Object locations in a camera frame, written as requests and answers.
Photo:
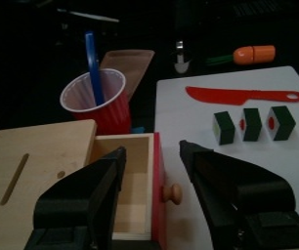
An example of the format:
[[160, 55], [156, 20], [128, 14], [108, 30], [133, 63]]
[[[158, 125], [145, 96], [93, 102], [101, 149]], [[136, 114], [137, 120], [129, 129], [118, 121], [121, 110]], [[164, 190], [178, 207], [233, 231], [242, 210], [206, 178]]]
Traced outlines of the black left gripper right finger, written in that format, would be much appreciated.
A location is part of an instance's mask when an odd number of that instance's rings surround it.
[[250, 162], [188, 141], [178, 146], [213, 250], [299, 250], [290, 184]]

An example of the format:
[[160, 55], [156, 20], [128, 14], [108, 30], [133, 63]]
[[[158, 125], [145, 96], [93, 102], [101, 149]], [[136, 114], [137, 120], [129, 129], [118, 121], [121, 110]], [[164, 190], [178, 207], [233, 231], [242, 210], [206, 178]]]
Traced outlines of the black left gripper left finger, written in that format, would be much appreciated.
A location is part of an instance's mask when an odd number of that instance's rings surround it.
[[25, 250], [110, 250], [126, 164], [120, 146], [40, 196]]

